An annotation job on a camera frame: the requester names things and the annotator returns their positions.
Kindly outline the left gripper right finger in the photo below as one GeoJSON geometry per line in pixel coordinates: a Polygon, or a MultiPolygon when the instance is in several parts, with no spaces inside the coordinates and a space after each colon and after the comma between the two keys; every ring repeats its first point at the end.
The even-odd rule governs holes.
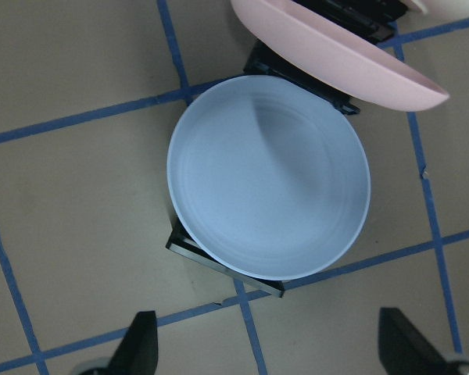
{"type": "Polygon", "coordinates": [[[378,356],[390,375],[459,373],[397,308],[380,309],[378,356]]]}

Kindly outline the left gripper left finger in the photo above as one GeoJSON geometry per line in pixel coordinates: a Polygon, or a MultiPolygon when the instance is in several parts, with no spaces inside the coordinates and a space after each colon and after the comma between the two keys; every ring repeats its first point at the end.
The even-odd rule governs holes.
{"type": "Polygon", "coordinates": [[[154,374],[159,361],[155,311],[138,312],[107,366],[108,374],[154,374]]]}

